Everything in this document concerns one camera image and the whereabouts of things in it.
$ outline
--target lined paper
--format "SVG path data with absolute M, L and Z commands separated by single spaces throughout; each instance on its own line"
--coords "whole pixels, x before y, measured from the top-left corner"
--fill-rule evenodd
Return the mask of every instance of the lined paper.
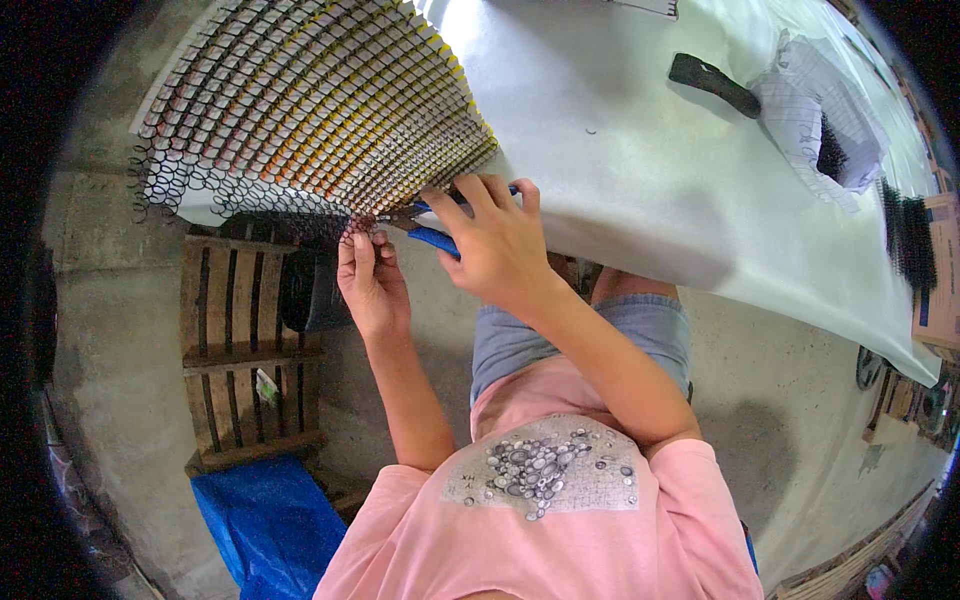
M 749 83 L 763 104 L 760 121 L 807 187 L 824 202 L 859 210 L 876 179 L 890 140 L 860 87 L 844 72 L 826 39 L 790 36 L 783 30 L 770 69 Z M 848 157 L 839 182 L 817 171 L 826 114 Z

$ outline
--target white table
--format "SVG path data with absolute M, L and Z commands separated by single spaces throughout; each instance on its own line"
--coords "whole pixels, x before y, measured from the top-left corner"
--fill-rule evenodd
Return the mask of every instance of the white table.
M 890 182 L 935 194 L 905 100 L 843 35 L 896 79 L 826 2 L 680 0 L 677 22 L 599 0 L 417 5 L 500 140 L 494 168 L 540 187 L 552 250 L 799 319 L 936 382 L 940 359 L 910 337 L 911 294 L 887 258 L 877 193 L 857 197 L 853 215 L 820 203 L 757 121 L 666 78 L 686 52 L 744 84 L 781 29 L 829 37 L 890 136 Z

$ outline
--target person's right hand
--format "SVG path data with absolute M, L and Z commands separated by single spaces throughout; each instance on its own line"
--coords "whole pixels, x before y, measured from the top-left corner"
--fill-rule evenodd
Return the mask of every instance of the person's right hand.
M 425 189 L 420 197 L 457 244 L 459 261 L 437 250 L 454 285 L 522 321 L 558 290 L 569 289 L 547 262 L 540 191 L 530 180 L 513 182 L 522 209 L 498 175 L 461 175 L 453 183 L 473 208 L 472 219 L 439 190 Z

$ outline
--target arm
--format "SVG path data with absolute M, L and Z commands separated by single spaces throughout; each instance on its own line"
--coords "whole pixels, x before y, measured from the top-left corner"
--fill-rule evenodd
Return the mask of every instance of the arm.
M 432 471 L 453 454 L 453 432 L 414 351 L 396 250 L 378 231 L 372 241 L 353 234 L 339 253 L 337 283 L 367 347 L 396 460 Z
M 556 346 L 584 374 L 647 458 L 684 438 L 702 439 L 677 384 L 660 365 L 565 283 L 519 319 Z
M 438 251 L 453 283 L 509 311 L 565 354 L 648 458 L 675 440 L 700 439 L 693 411 L 669 375 L 550 269 L 537 187 L 514 182 L 523 194 L 520 209 L 500 177 L 455 182 L 472 219 L 445 194 L 421 193 L 462 256 L 457 261 Z

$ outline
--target pliers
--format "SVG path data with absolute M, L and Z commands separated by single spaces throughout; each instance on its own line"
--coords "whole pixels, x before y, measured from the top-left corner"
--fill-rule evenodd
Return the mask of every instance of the pliers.
M 515 185 L 508 185 L 507 187 L 510 190 L 511 196 L 515 196 L 516 192 L 519 191 Z M 467 203 L 467 199 L 457 190 L 454 190 L 453 193 L 450 194 L 450 197 L 453 198 L 453 201 L 457 204 L 463 205 Z M 406 231 L 407 237 L 426 242 L 431 246 L 449 252 L 454 258 L 459 259 L 460 252 L 457 250 L 457 244 L 453 241 L 452 237 L 438 229 L 424 227 L 414 221 L 414 219 L 426 212 L 432 212 L 430 205 L 423 200 L 416 200 L 408 206 L 391 212 L 388 215 L 390 217 L 389 223 L 395 228 Z

